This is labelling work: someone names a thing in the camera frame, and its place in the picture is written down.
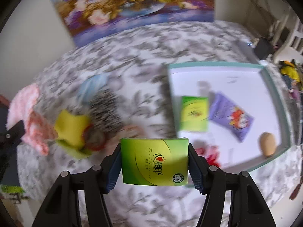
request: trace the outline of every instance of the canvas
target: canvas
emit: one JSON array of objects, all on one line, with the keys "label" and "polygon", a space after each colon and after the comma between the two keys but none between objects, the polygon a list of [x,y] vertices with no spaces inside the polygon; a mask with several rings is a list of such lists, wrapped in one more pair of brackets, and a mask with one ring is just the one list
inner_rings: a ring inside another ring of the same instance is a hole
[{"label": "canvas", "polygon": [[52,0],[77,46],[138,26],[214,20],[214,0]]}]

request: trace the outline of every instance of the red flower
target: red flower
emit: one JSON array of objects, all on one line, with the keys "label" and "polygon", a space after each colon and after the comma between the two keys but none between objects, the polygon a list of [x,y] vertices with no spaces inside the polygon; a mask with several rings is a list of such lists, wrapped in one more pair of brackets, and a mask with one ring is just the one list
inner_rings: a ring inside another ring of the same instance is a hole
[{"label": "red flower", "polygon": [[195,149],[199,156],[205,157],[209,165],[213,165],[216,167],[220,167],[220,163],[218,162],[220,152],[218,150],[218,146],[206,146],[202,148]]}]

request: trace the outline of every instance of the screw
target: screw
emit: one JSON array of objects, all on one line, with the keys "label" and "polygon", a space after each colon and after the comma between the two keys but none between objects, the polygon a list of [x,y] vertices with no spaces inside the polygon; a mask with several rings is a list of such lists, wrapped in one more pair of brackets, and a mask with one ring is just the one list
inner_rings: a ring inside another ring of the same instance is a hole
[{"label": "screw", "polygon": [[248,176],[249,176],[249,173],[248,173],[247,171],[242,171],[242,172],[241,172],[241,175],[242,175],[243,177],[248,177]]},{"label": "screw", "polygon": [[68,174],[69,174],[68,171],[64,171],[64,172],[61,172],[60,176],[61,177],[67,177]]},{"label": "screw", "polygon": [[101,166],[100,165],[94,165],[93,166],[93,170],[94,171],[98,171],[98,170],[100,170],[101,169]]},{"label": "screw", "polygon": [[210,166],[209,169],[213,172],[215,172],[216,170],[218,170],[218,167],[216,166]]}]

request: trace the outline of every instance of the floral bedspread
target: floral bedspread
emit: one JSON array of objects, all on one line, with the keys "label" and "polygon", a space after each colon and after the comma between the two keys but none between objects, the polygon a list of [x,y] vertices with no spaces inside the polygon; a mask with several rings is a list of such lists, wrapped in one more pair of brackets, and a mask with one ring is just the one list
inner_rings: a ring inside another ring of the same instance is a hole
[{"label": "floral bedspread", "polygon": [[[119,112],[125,123],[145,129],[150,138],[175,136],[166,65],[186,61],[237,61],[247,59],[233,47],[236,39],[248,40],[240,25],[230,22],[172,22],[148,25],[114,34],[64,54],[34,80],[41,89],[36,110],[50,122],[67,108],[81,113],[75,95],[88,77],[108,72],[109,83],[119,96]],[[289,124],[288,95],[274,65],[269,71],[282,96]],[[48,156],[27,144],[18,146],[18,172],[28,195],[43,201],[58,175],[68,170],[84,172],[104,158],[102,152],[75,160],[55,143]],[[251,172],[271,207],[299,180],[301,150],[296,146],[267,165]],[[87,224],[84,195],[80,209]],[[230,192],[226,194],[222,226],[228,222]],[[113,226],[195,226],[205,196],[186,186],[153,187],[117,185],[105,196]]]}]

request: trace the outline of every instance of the yellow toy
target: yellow toy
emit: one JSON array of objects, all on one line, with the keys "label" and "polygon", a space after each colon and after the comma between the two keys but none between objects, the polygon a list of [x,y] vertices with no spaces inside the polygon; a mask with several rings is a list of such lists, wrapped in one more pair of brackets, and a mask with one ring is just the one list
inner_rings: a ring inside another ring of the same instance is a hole
[{"label": "yellow toy", "polygon": [[296,82],[300,82],[300,78],[299,78],[299,75],[296,71],[296,69],[294,69],[293,67],[291,66],[284,66],[280,69],[280,72],[283,74],[283,75],[287,75],[289,76],[290,78],[296,80]]},{"label": "yellow toy", "polygon": [[62,110],[55,122],[58,140],[64,141],[65,145],[81,150],[85,145],[82,135],[90,123],[90,118],[85,115],[72,115],[67,110]]}]

